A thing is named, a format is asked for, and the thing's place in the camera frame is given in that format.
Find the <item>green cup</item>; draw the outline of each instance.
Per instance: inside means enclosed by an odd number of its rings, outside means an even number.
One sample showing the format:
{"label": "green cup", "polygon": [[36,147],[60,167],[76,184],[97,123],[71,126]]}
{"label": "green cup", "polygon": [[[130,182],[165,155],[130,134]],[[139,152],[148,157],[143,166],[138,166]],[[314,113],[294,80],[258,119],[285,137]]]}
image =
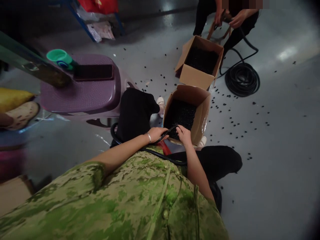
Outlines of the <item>green cup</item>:
{"label": "green cup", "polygon": [[73,70],[73,66],[76,64],[72,57],[62,49],[51,50],[47,53],[47,58],[66,70]]}

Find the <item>button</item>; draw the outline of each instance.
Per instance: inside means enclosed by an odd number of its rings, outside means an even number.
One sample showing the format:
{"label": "button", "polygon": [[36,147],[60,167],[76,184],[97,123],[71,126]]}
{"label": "button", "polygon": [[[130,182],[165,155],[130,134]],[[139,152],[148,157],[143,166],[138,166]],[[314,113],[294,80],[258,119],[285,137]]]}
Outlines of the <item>button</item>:
{"label": "button", "polygon": [[163,219],[168,220],[168,218],[169,218],[169,211],[168,211],[168,210],[164,210],[163,213],[162,213],[162,217],[163,217]]}

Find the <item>black pants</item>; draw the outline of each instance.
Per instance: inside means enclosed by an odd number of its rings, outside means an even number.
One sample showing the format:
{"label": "black pants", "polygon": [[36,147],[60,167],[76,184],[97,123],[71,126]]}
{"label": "black pants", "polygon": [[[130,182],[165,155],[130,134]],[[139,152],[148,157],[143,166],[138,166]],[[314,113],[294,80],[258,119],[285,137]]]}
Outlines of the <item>black pants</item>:
{"label": "black pants", "polygon": [[[120,117],[117,137],[123,142],[129,141],[150,130],[150,117],[158,113],[159,105],[152,94],[141,92],[134,88],[126,90],[120,102]],[[227,146],[208,146],[196,151],[209,183],[223,178],[228,173],[234,173],[242,167],[240,155]],[[174,160],[187,160],[186,152],[168,155]]]}
{"label": "black pants", "polygon": [[[206,24],[207,17],[209,14],[217,11],[216,2],[214,0],[199,0],[196,15],[196,26],[194,28],[193,35],[200,35],[203,31],[204,25]],[[248,35],[254,25],[257,22],[259,13],[255,13],[243,21],[241,28],[244,35]],[[224,54],[230,49],[237,45],[243,39],[243,35],[240,28],[236,28],[232,31],[231,36],[224,44]]]}

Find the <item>slipper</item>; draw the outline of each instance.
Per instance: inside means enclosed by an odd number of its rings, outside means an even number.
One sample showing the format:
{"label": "slipper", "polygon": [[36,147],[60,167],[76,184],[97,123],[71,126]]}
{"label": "slipper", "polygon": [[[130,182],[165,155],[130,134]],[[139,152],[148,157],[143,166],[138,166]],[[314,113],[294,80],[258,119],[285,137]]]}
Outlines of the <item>slipper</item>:
{"label": "slipper", "polygon": [[13,124],[4,128],[13,131],[22,129],[35,115],[37,115],[38,111],[39,105],[36,102],[26,102],[20,107],[6,112],[9,117],[13,118]]}
{"label": "slipper", "polygon": [[203,137],[201,138],[201,141],[200,141],[198,147],[203,148],[203,147],[206,145],[206,143],[207,143],[207,138],[206,138],[205,136],[203,136]]}
{"label": "slipper", "polygon": [[158,99],[157,99],[157,104],[158,104],[159,106],[160,106],[160,104],[163,104],[163,105],[164,105],[163,111],[164,111],[164,108],[166,107],[166,104],[165,104],[165,102],[164,102],[163,97],[158,97]]}

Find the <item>black granule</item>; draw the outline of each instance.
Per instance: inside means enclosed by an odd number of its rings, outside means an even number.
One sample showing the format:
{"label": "black granule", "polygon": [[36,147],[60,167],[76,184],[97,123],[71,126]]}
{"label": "black granule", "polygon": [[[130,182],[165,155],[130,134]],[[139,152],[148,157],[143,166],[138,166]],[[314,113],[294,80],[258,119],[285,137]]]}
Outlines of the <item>black granule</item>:
{"label": "black granule", "polygon": [[[197,107],[173,99],[164,121],[164,127],[170,129],[175,123],[184,126],[191,130]],[[179,140],[179,136],[175,131],[171,131],[169,136],[173,139]]]}
{"label": "black granule", "polygon": [[204,73],[212,74],[219,55],[214,51],[205,51],[192,47],[189,51],[185,64],[198,69]]}

